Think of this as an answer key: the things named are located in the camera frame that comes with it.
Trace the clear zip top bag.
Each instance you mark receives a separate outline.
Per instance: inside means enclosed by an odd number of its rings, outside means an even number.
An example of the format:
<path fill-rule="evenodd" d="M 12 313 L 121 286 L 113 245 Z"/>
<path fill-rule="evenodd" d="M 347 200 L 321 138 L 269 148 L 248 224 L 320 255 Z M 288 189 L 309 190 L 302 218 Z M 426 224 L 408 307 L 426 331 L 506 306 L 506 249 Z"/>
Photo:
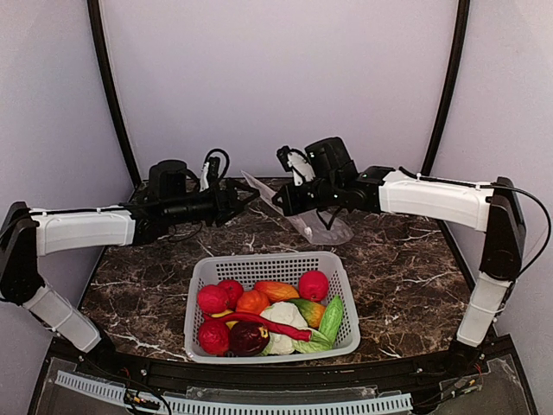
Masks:
<path fill-rule="evenodd" d="M 339 246 L 352 239 L 353 230 L 341 219 L 335 219 L 332 227 L 330 229 L 326 229 L 317 214 L 319 214 L 326 223 L 329 223 L 332 215 L 328 212 L 318 213 L 316 210 L 311 210 L 294 216 L 284 216 L 283 210 L 274 205 L 271 201 L 271 198 L 276 194 L 275 190 L 271 189 L 268 185 L 262 183 L 259 179 L 244 170 L 241 171 L 241 174 L 250 187 L 259 191 L 261 200 L 285 220 L 287 220 L 291 226 L 310 244 L 321 246 Z"/>

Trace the white cauliflower toy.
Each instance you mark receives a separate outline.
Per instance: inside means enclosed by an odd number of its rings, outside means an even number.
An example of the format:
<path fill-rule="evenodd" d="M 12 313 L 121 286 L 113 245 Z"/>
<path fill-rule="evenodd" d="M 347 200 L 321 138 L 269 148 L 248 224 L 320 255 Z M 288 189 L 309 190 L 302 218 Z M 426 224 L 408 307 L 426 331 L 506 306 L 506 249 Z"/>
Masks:
<path fill-rule="evenodd" d="M 287 324 L 297 329 L 308 328 L 307 322 L 304 320 L 297 307 L 292 303 L 273 303 L 270 307 L 265 309 L 260 316 L 272 322 Z M 270 332 L 270 342 L 267 349 L 264 351 L 265 355 L 286 355 L 293 354 L 294 352 L 295 347 L 292 338 Z"/>

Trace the red chili pepper toy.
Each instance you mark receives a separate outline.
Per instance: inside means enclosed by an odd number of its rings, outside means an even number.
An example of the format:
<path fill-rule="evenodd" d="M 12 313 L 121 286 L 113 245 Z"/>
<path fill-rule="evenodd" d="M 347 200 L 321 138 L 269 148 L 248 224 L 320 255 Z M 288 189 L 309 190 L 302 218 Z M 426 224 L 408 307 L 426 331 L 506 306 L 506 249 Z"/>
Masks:
<path fill-rule="evenodd" d="M 204 319 L 206 321 L 215 320 L 224 323 L 231 321 L 261 323 L 272 333 L 286 335 L 294 340 L 303 342 L 309 342 L 313 334 L 313 332 L 309 329 L 297 329 L 293 326 L 279 322 L 272 322 L 264 317 L 250 313 L 232 312 L 230 314 L 219 317 L 209 316 L 205 314 Z"/>

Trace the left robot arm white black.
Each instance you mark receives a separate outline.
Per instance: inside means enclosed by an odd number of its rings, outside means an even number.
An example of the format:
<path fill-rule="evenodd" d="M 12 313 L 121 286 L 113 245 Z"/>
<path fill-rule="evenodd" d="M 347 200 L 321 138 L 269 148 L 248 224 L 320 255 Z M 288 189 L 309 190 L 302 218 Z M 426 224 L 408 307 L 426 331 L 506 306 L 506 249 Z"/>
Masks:
<path fill-rule="evenodd" d="M 171 227 L 202 222 L 220 227 L 259 196 L 209 156 L 196 176 L 186 163 L 164 160 L 149 170 L 140 201 L 109 207 L 32 209 L 15 202 L 1 226 L 1 299 L 23 307 L 88 354 L 104 335 L 38 271 L 38 259 L 55 252 L 96 246 L 143 246 Z"/>

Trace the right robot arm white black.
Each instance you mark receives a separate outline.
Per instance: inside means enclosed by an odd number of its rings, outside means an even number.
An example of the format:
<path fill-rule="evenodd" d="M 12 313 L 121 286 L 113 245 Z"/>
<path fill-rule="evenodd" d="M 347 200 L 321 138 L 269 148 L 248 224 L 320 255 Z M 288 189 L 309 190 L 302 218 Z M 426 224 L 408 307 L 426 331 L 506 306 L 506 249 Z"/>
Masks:
<path fill-rule="evenodd" d="M 465 374 L 480 358 L 481 344 L 522 271 L 526 228 L 512 182 L 505 177 L 454 181 L 383 166 L 358 171 L 339 137 L 322 139 L 304 151 L 283 146 L 276 156 L 294 176 L 272 198 L 286 216 L 330 207 L 410 214 L 485 235 L 479 275 L 443 362 L 447 373 Z"/>

